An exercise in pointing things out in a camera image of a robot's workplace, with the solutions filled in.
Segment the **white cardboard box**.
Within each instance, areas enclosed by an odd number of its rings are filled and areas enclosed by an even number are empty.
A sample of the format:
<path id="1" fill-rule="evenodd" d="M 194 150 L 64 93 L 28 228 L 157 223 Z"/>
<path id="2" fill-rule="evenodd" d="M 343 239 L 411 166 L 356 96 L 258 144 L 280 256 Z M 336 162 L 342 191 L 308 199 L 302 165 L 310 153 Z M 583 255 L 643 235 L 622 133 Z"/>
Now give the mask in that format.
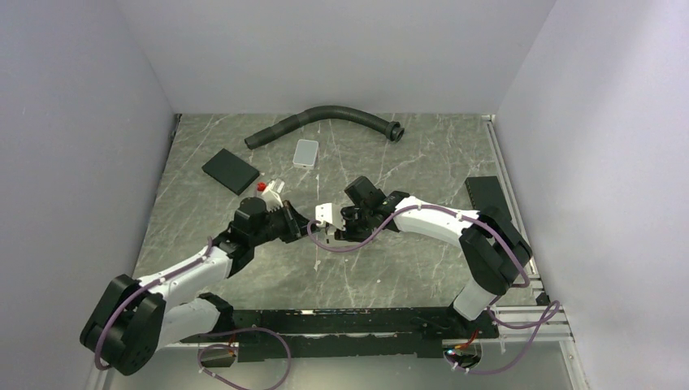
<path id="1" fill-rule="evenodd" d="M 319 229 L 317 239 L 325 245 L 335 245 L 337 243 L 336 233 L 338 229 L 332 225 L 327 225 Z"/>

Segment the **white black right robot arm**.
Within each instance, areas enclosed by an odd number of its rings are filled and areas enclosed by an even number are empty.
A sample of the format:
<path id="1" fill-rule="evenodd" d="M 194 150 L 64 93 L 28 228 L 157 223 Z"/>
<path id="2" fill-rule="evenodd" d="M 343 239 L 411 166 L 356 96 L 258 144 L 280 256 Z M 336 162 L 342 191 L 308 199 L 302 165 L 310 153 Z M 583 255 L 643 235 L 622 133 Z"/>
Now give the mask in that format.
<path id="1" fill-rule="evenodd" d="M 365 176 L 345 189 L 350 206 L 317 206 L 317 226 L 325 228 L 326 243 L 351 242 L 358 249 L 373 236 L 389 230 L 430 237 L 461 249 L 470 279 L 453 299 L 448 328 L 467 337 L 479 326 L 479 316 L 511 288 L 527 286 L 526 266 L 533 252 L 514 226 L 511 215 L 490 197 L 470 210 L 423 201 L 407 192 L 389 194 Z"/>

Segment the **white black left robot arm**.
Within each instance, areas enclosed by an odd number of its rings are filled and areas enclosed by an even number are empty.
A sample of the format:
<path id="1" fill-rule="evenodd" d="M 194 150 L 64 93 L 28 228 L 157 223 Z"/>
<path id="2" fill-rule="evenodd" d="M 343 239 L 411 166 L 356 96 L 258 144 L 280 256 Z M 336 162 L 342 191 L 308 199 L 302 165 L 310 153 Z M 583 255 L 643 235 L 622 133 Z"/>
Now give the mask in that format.
<path id="1" fill-rule="evenodd" d="M 84 325 L 80 343 L 93 352 L 98 370 L 131 375 L 160 348 L 186 337 L 225 340 L 234 327 L 233 308 L 202 289 L 239 273 L 258 246 L 292 243 L 313 231 L 312 221 L 289 201 L 275 206 L 262 196 L 248 197 L 227 228 L 190 258 L 140 278 L 115 277 Z"/>

